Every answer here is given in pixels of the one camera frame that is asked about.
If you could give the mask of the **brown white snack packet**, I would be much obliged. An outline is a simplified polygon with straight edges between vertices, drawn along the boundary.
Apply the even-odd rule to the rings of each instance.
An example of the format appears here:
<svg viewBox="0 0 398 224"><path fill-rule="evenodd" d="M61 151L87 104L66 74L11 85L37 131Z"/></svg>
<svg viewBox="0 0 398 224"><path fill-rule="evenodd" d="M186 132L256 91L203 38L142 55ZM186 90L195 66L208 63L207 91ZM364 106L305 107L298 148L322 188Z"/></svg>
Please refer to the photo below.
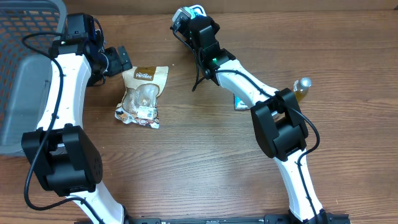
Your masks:
<svg viewBox="0 0 398 224"><path fill-rule="evenodd" d="M115 118L124 124L159 128L157 100L165 88L168 74L168 66L132 67L122 72L125 92L116 106Z"/></svg>

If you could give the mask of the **teal snack packet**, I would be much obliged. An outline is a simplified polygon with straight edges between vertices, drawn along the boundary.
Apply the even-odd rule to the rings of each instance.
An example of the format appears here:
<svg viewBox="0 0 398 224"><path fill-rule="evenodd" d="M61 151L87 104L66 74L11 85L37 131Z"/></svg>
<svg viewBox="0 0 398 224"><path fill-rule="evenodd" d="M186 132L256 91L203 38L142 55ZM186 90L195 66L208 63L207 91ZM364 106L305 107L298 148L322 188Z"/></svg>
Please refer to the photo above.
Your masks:
<svg viewBox="0 0 398 224"><path fill-rule="evenodd" d="M248 110L249 107L236 95L234 95L234 109L238 111Z"/></svg>

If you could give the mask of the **yellow dish soap bottle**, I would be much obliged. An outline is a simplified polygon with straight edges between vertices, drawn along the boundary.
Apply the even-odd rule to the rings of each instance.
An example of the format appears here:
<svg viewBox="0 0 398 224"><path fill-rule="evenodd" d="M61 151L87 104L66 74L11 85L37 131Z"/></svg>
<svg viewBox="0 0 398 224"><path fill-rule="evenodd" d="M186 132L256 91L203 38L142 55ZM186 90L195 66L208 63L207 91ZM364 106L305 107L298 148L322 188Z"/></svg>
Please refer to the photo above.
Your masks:
<svg viewBox="0 0 398 224"><path fill-rule="evenodd" d="M293 85L293 93L298 102L302 101L312 85L312 80L309 77L303 77L299 80L296 80Z"/></svg>

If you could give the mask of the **teal white wet wipes pack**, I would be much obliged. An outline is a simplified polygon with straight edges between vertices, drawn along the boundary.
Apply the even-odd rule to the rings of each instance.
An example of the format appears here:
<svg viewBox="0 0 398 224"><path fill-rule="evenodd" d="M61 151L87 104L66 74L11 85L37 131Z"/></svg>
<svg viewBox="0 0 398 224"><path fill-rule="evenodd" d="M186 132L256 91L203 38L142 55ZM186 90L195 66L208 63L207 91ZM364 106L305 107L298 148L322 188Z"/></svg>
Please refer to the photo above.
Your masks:
<svg viewBox="0 0 398 224"><path fill-rule="evenodd" d="M190 18L191 19L194 19L194 18L196 18L197 16L200 15L198 12L196 12L196 10L194 10L192 8L188 8L187 11L190 14Z"/></svg>

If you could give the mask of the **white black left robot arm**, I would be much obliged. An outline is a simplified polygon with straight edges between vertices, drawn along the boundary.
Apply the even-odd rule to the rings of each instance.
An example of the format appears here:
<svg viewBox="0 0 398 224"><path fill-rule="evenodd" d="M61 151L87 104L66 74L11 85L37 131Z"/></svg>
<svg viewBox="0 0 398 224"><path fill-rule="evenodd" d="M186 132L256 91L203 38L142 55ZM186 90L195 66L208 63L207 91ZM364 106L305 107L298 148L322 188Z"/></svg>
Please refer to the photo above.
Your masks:
<svg viewBox="0 0 398 224"><path fill-rule="evenodd" d="M83 104L90 78L104 78L111 59L105 54L104 37L71 34L55 40L49 59L33 69L51 78L49 95L35 131L22 135L21 146L30 163L24 200L33 210L49 210L75 202L92 223L132 223L126 208L113 199L103 178L101 155L82 127ZM46 206L34 205L29 187L36 176L41 187L63 199Z"/></svg>

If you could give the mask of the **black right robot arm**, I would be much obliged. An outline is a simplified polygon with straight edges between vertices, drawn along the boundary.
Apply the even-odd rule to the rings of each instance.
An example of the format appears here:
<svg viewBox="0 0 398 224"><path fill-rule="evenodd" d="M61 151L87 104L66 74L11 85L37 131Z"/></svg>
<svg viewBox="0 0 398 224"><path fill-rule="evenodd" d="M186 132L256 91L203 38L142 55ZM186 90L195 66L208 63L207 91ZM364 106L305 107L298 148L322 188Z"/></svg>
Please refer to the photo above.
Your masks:
<svg viewBox="0 0 398 224"><path fill-rule="evenodd" d="M306 138L313 123L301 113L292 90L265 85L220 47L215 38L219 28L210 17L189 16L179 32L195 52L203 77L233 92L250 108L256 141L275 160L284 180L292 223L326 223L307 165Z"/></svg>

